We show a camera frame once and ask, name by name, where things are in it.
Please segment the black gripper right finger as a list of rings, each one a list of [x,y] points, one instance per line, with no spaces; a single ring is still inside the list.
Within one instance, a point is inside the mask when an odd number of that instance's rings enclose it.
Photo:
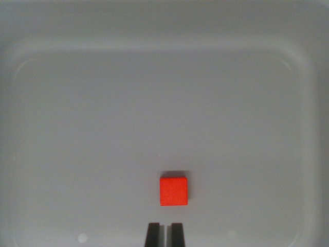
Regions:
[[[167,227],[167,247],[185,247],[184,228],[182,223],[172,223]]]

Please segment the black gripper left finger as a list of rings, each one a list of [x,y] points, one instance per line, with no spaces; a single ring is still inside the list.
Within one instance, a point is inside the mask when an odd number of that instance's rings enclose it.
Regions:
[[[159,247],[159,246],[160,246],[160,223],[159,222],[149,223],[144,247]]]

